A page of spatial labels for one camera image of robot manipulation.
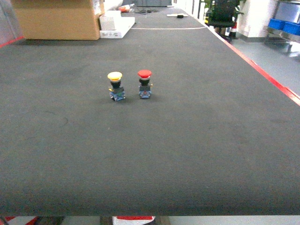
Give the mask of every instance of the white wall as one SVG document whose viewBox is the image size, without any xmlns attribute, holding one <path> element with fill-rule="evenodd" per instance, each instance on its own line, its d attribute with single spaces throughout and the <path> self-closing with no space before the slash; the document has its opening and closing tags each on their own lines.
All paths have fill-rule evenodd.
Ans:
<svg viewBox="0 0 300 225">
<path fill-rule="evenodd" d="M 277 0 L 247 0 L 241 2 L 241 11 L 238 19 L 237 31 L 249 38 L 262 38 L 266 36 L 264 26 L 272 18 Z"/>
</svg>

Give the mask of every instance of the red push button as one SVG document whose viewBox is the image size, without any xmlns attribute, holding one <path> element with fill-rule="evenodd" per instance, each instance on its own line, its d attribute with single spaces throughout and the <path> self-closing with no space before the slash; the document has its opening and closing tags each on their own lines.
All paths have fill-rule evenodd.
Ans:
<svg viewBox="0 0 300 225">
<path fill-rule="evenodd" d="M 143 69 L 143 70 L 140 70 L 137 74 L 141 78 L 145 79 L 145 78 L 149 78 L 152 75 L 152 72 L 150 70 Z"/>
</svg>

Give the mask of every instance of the black chair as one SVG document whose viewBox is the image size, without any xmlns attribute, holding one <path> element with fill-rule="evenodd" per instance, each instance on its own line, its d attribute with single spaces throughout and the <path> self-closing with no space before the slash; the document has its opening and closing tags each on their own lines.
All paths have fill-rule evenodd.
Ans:
<svg viewBox="0 0 300 225">
<path fill-rule="evenodd" d="M 207 25 L 219 28 L 218 35 L 229 43 L 231 42 L 231 37 L 222 35 L 221 29 L 234 26 L 233 16 L 237 5 L 237 0 L 215 0 L 214 5 L 211 0 L 210 8 L 206 14 L 208 18 Z"/>
</svg>

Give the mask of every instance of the blue bin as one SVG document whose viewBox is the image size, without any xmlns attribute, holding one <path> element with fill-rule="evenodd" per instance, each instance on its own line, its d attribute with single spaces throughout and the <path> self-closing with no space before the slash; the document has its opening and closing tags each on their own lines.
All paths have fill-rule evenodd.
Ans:
<svg viewBox="0 0 300 225">
<path fill-rule="evenodd" d="M 286 22 L 283 31 L 289 34 L 300 35 L 300 24 L 294 22 Z"/>
<path fill-rule="evenodd" d="M 277 29 L 277 30 L 282 30 L 283 27 L 285 26 L 285 21 L 282 20 L 275 20 L 275 19 L 270 19 L 268 27 Z"/>
</svg>

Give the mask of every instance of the table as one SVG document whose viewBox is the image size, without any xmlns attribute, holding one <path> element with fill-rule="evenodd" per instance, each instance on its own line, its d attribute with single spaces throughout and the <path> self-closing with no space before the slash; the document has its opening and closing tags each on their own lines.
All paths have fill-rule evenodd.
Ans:
<svg viewBox="0 0 300 225">
<path fill-rule="evenodd" d="M 196 19 L 159 11 L 123 39 L 0 49 L 0 214 L 300 214 L 299 105 Z"/>
</svg>

